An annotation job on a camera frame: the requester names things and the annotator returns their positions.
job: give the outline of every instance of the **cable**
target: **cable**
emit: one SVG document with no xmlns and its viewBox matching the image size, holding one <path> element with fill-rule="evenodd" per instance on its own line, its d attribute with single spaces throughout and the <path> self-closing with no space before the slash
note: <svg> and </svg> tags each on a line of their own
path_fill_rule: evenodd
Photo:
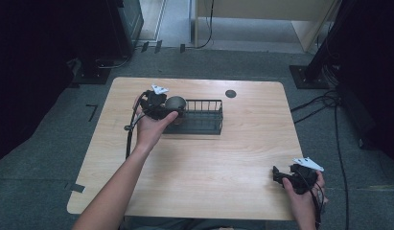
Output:
<svg viewBox="0 0 394 230">
<path fill-rule="evenodd" d="M 130 59 L 130 56 L 127 56 L 126 57 L 126 59 L 125 59 L 125 61 L 123 61 L 122 63 L 120 63 L 120 64 L 118 64 L 118 65 L 109 65 L 109 66 L 103 66 L 103 65 L 98 65 L 98 68 L 100 68 L 100 69 L 114 69 L 114 68 L 119 68 L 119 67 L 122 67 L 123 65 L 125 65 L 127 62 L 128 62 L 128 60 Z"/>
<path fill-rule="evenodd" d="M 335 132 L 336 132 L 337 155 L 339 156 L 340 169 L 342 170 L 343 182 L 345 185 L 345 201 L 346 201 L 346 227 L 345 227 L 345 229 L 348 230 L 349 229 L 349 191 L 348 191 L 348 182 L 346 179 L 346 172 L 343 167 L 342 153 L 340 152 L 339 132 L 338 132 L 338 128 L 337 128 L 337 106 L 335 107 Z"/>
<path fill-rule="evenodd" d="M 141 117 L 139 117 L 135 122 L 134 118 L 136 116 L 136 111 L 137 108 L 139 107 L 139 104 L 142 100 L 142 98 L 146 95 L 146 92 L 143 92 L 139 98 L 137 99 L 136 105 L 133 108 L 133 114 L 131 115 L 131 120 L 130 120 L 130 125 L 125 126 L 125 130 L 127 130 L 127 145 L 126 145 L 126 158 L 128 158 L 130 156 L 130 148 L 131 148 L 131 138 L 133 136 L 133 130 L 134 127 L 136 126 L 137 122 L 139 122 L 140 119 L 142 119 L 146 114 L 142 115 Z"/>
<path fill-rule="evenodd" d="M 209 37 L 208 37 L 208 40 L 205 42 L 205 44 L 203 44 L 203 45 L 201 45 L 201 46 L 198 46 L 198 47 L 186 47 L 186 49 L 201 49 L 201 48 L 203 48 L 203 47 L 205 47 L 208 43 L 209 43 L 209 41 L 211 40 L 211 38 L 212 38 L 212 18 L 213 18 L 213 16 L 214 16 L 214 3 L 215 3 L 215 0 L 212 0 L 212 4 L 211 4 L 211 15 L 210 15 L 210 19 L 209 19 L 209 25 L 208 25 L 208 28 L 209 28 Z"/>
<path fill-rule="evenodd" d="M 321 225 L 321 209 L 319 209 L 319 202 L 316 196 L 313 194 L 313 187 L 311 187 L 305 177 L 301 174 L 301 172 L 296 171 L 298 173 L 302 180 L 304 180 L 305 184 L 307 185 L 308 191 L 310 191 L 311 196 L 313 197 L 313 205 L 315 206 L 315 227 L 316 229 L 319 229 L 319 225 Z"/>
<path fill-rule="evenodd" d="M 297 111 L 297 110 L 299 110 L 301 108 L 307 107 L 308 105 L 310 105 L 312 103 L 315 103 L 315 102 L 323 102 L 324 103 L 324 106 L 322 106 L 321 108 L 318 108 L 316 111 L 313 111 L 309 115 L 307 115 L 307 116 L 305 116 L 305 117 L 303 117 L 303 118 L 301 118 L 301 119 L 299 119 L 297 121 L 294 121 L 294 123 L 298 124 L 298 123 L 300 123 L 300 122 L 312 117 L 312 115 L 322 111 L 323 109 L 325 109 L 327 107 L 335 107 L 335 106 L 337 106 L 337 104 L 338 104 L 338 97 L 328 96 L 328 94 L 333 93 L 333 92 L 336 92 L 336 91 L 335 90 L 330 90 L 330 91 L 326 92 L 323 96 L 316 97 L 316 98 L 312 99 L 308 103 L 301 104 L 301 105 L 291 109 L 290 112 L 294 112 L 294 111 Z"/>
<path fill-rule="evenodd" d="M 305 119 L 311 117 L 313 114 L 319 112 L 320 110 L 322 110 L 322 109 L 324 109 L 324 108 L 326 108 L 328 106 L 335 108 L 336 149 L 337 149 L 337 154 L 338 154 L 338 157 L 339 157 L 340 169 L 342 171 L 343 182 L 344 182 L 344 187 L 345 187 L 345 202 L 346 202 L 346 223 L 345 223 L 345 229 L 348 230 L 349 229 L 349 219 L 350 219 L 349 218 L 349 214 L 350 214 L 350 212 L 349 212 L 349 190 L 348 190 L 348 183 L 347 183 L 347 178 L 346 178 L 346 172 L 345 172 L 345 169 L 343 167 L 342 153 L 341 153 L 341 150 L 340 150 L 340 142 L 339 142 L 339 131 L 338 131 L 338 126 L 337 126 L 337 107 L 339 106 L 340 98 L 339 97 L 328 96 L 328 94 L 335 93 L 335 92 L 336 92 L 335 90 L 328 91 L 323 96 L 316 97 L 316 98 L 314 98 L 313 100 L 311 100 L 308 103 L 304 103 L 304 104 L 301 104 L 301 105 L 293 108 L 291 110 L 291 112 L 296 111 L 296 110 L 301 109 L 301 108 L 304 108 L 304 107 L 306 107 L 306 106 L 308 106 L 308 105 L 310 105 L 312 103 L 315 103 L 315 102 L 322 101 L 324 103 L 324 106 L 321 107 L 320 109 L 317 109 L 316 111 L 312 112 L 310 115 L 306 116 L 305 118 L 300 119 L 297 122 L 294 122 L 296 124 L 298 122 L 304 121 Z M 334 101 L 332 103 L 326 103 L 325 99 L 332 99 Z"/>
</svg>

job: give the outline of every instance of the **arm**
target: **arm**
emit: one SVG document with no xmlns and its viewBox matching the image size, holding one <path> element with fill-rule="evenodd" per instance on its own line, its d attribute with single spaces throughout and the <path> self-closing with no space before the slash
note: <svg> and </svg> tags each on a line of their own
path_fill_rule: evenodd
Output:
<svg viewBox="0 0 394 230">
<path fill-rule="evenodd" d="M 322 192 L 325 195 L 325 181 L 323 179 L 322 173 L 320 171 L 316 172 L 318 178 L 316 183 L 322 188 Z M 298 195 L 295 193 L 290 181 L 283 178 L 284 188 L 286 189 L 287 195 L 290 198 L 290 206 L 292 214 L 298 223 L 298 227 L 301 230 L 311 230 L 315 228 L 315 206 L 313 204 L 313 198 L 310 192 L 306 192 L 303 195 Z M 313 187 L 313 193 L 317 196 L 317 188 Z"/>
<path fill-rule="evenodd" d="M 147 157 L 177 115 L 172 112 L 160 121 L 145 116 L 139 121 L 137 142 L 130 157 L 82 212 L 73 229 L 118 229 Z"/>
</svg>

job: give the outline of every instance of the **wooden table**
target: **wooden table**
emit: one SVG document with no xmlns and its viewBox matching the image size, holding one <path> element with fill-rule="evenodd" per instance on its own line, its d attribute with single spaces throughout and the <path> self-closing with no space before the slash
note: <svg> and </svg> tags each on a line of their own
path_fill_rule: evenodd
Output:
<svg viewBox="0 0 394 230">
<path fill-rule="evenodd" d="M 127 207 L 128 216 L 201 219 L 292 219 L 272 166 L 288 173 L 302 152 L 279 82 L 117 78 L 81 166 L 68 212 L 80 214 L 125 160 L 137 95 L 151 84 L 168 97 L 223 101 L 221 135 L 164 134 L 153 149 Z M 236 98 L 225 91 L 235 90 Z M 133 145 L 136 134 L 133 134 Z"/>
</svg>

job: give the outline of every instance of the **black pole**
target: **black pole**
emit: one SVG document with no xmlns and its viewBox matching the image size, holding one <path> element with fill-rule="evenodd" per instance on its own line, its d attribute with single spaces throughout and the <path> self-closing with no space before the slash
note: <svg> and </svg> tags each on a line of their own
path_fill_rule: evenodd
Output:
<svg viewBox="0 0 394 230">
<path fill-rule="evenodd" d="M 336 22 L 332 29 L 328 32 L 321 47 L 316 52 L 313 60 L 308 66 L 303 65 L 291 65 L 290 72 L 294 79 L 295 85 L 298 89 L 328 89 L 329 84 L 325 78 L 321 75 L 321 70 L 328 58 L 332 57 L 333 47 L 339 43 L 341 39 L 339 34 L 339 28 L 342 27 L 343 22 L 348 16 L 350 10 L 353 8 L 357 1 L 351 1 L 351 6 L 345 7 L 347 1 L 342 1 Z"/>
</svg>

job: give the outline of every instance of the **wire basket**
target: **wire basket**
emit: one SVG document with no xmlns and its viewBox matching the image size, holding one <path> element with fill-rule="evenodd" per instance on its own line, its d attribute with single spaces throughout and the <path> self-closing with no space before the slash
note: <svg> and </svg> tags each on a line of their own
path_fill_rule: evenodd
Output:
<svg viewBox="0 0 394 230">
<path fill-rule="evenodd" d="M 169 124 L 166 134 L 220 135 L 223 121 L 222 100 L 186 100 L 184 115 Z"/>
</svg>

